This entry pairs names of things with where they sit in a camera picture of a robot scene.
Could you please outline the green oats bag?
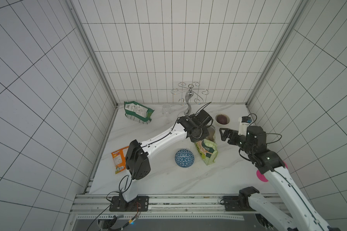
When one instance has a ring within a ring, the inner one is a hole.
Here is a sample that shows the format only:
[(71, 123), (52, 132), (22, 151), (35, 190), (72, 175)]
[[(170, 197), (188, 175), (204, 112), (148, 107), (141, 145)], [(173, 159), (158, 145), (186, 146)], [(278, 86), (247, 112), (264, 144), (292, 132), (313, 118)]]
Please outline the green oats bag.
[(211, 126), (209, 135), (202, 141), (195, 142), (195, 147), (206, 165), (211, 165), (216, 162), (218, 155), (218, 145), (216, 143), (216, 129)]

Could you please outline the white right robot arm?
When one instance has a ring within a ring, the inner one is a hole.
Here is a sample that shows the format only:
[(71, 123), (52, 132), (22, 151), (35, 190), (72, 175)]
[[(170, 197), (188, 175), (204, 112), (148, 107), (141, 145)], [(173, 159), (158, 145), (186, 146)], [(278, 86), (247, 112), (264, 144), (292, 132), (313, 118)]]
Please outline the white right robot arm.
[(221, 139), (236, 145), (248, 155), (274, 187), (289, 213), (282, 212), (270, 203), (254, 187), (239, 191), (238, 206), (252, 209), (262, 215), (279, 231), (337, 231), (314, 209), (301, 190), (297, 187), (285, 163), (279, 155), (267, 148), (267, 134), (260, 126), (249, 126), (245, 132), (220, 128)]

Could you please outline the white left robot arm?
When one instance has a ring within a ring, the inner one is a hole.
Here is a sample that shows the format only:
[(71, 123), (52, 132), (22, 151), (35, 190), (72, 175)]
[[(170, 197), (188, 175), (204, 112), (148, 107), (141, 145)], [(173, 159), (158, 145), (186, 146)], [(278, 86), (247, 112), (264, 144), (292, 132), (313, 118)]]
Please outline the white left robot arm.
[(150, 171), (150, 160), (162, 150), (170, 145), (190, 139), (192, 143), (202, 141), (209, 135), (209, 128), (212, 126), (214, 119), (205, 111), (200, 110), (189, 116), (178, 117), (175, 123), (161, 134), (143, 141), (133, 140), (129, 146), (119, 149), (112, 154), (113, 162), (116, 167), (115, 173), (126, 172), (126, 184), (116, 192), (118, 195), (112, 198), (109, 195), (106, 199), (110, 202), (110, 211), (124, 211), (130, 208), (146, 211), (139, 205), (140, 197), (133, 192), (130, 187), (132, 182), (141, 180), (146, 177)]

